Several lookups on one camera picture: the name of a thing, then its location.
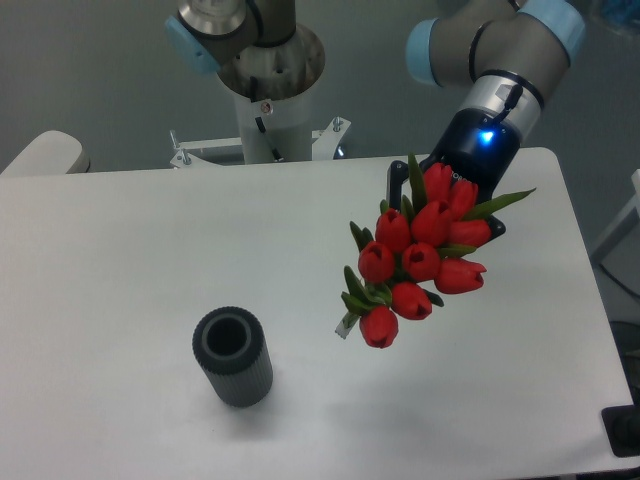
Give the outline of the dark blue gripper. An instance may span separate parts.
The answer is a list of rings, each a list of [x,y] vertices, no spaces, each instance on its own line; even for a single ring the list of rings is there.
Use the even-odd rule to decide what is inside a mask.
[[[505,174],[521,139],[508,125],[494,124],[492,117],[478,109],[463,109],[456,113],[434,151],[420,162],[426,171],[440,162],[452,168],[455,180],[468,180],[478,185],[477,202],[488,201]],[[394,160],[388,167],[386,200],[395,210],[401,208],[403,185],[408,181],[408,164]],[[506,233],[506,225],[495,215],[486,220],[492,242]]]

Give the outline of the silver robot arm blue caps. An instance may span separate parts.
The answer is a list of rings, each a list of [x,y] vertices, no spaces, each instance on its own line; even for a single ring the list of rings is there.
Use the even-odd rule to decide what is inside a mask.
[[[457,13],[410,32],[409,74],[469,92],[422,169],[449,165],[456,181],[491,199],[585,38],[580,13],[566,1],[470,1]]]

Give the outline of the silver robot base joint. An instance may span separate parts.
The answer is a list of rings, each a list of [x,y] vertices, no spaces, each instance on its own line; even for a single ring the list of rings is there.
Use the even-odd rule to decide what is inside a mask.
[[[324,72],[324,47],[293,1],[180,1],[164,28],[192,70],[253,102],[296,97]]]

